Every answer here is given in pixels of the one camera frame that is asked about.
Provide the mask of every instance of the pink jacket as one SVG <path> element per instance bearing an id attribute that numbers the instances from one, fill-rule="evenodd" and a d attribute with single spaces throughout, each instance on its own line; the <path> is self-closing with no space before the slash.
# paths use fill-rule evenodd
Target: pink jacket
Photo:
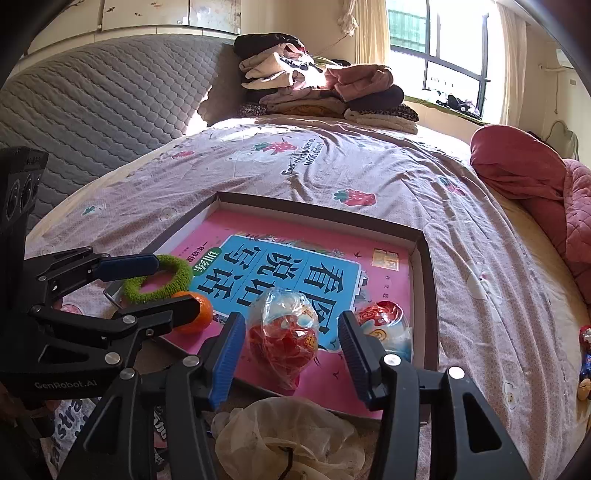
<path id="1" fill-rule="evenodd" d="M 383 92 L 394 85 L 394 75 L 386 65 L 362 63 L 344 68 L 328 67 L 324 77 L 326 87 L 334 88 L 345 102 Z"/>

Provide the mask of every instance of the curtain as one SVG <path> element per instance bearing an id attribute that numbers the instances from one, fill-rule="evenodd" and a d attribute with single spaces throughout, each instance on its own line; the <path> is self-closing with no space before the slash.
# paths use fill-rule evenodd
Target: curtain
<path id="1" fill-rule="evenodd" d="M 521 117 L 525 87 L 527 32 L 525 20 L 497 3 L 505 40 L 505 89 L 501 113 L 502 125 L 517 127 Z"/>
<path id="2" fill-rule="evenodd" d="M 387 64 L 390 56 L 390 33 L 386 0 L 357 0 L 355 18 L 355 63 Z"/>

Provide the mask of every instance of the window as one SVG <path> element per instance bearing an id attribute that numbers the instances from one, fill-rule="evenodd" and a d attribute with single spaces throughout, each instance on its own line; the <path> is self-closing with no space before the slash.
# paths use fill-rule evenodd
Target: window
<path id="1" fill-rule="evenodd" d="M 451 94 L 462 101 L 471 101 L 481 114 L 485 108 L 490 110 L 485 119 L 498 122 L 495 116 L 500 107 L 489 108 L 489 100 L 502 102 L 498 84 L 502 84 L 504 77 L 504 45 L 494 3 L 491 0 L 386 2 L 390 65 L 404 92 L 433 102 L 446 101 Z M 492 48 L 490 40 L 495 42 Z M 489 75 L 489 66 L 494 66 L 493 75 Z"/>

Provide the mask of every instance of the mattress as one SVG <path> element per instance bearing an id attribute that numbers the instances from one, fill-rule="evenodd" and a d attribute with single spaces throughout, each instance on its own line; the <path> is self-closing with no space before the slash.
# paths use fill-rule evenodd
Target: mattress
<path id="1" fill-rule="evenodd" d="M 235 116 L 243 93 L 231 44 L 182 34 L 114 38 L 10 78 L 0 90 L 0 147 L 49 153 L 29 226 L 187 129 Z"/>
<path id="2" fill-rule="evenodd" d="M 533 477 L 554 479 L 584 436 L 587 412 L 575 390 L 577 333 L 588 316 L 541 229 L 486 188 L 469 167 L 469 154 L 465 143 L 423 127 L 407 135 L 334 119 L 228 120 L 76 192 L 33 229 L 27 255 L 87 244 L 111 254 L 139 252 L 218 190 L 312 202 L 420 228 L 437 283 L 440 367 L 461 365 Z M 347 189 L 373 193 L 377 201 L 337 201 L 334 194 Z M 108 316 L 112 308 L 102 287 L 87 286 L 64 303 Z M 428 477 L 428 440 L 427 426 L 417 478 Z M 53 441 L 67 450 L 64 440 Z"/>

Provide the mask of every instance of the plastic bag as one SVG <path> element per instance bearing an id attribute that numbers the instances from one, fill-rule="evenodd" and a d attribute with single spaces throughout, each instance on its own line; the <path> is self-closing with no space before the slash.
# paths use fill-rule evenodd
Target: plastic bag
<path id="1" fill-rule="evenodd" d="M 219 413 L 212 423 L 216 454 L 233 480 L 353 480 L 365 462 L 357 430 L 303 398 L 259 400 Z"/>
<path id="2" fill-rule="evenodd" d="M 355 316 L 363 333 L 379 339 L 388 353 L 412 360 L 413 329 L 398 304 L 386 300 L 367 304 L 358 308 Z"/>
<path id="3" fill-rule="evenodd" d="M 283 288 L 263 292 L 248 315 L 252 356 L 286 390 L 297 388 L 300 372 L 316 356 L 318 329 L 318 315 L 306 296 Z"/>

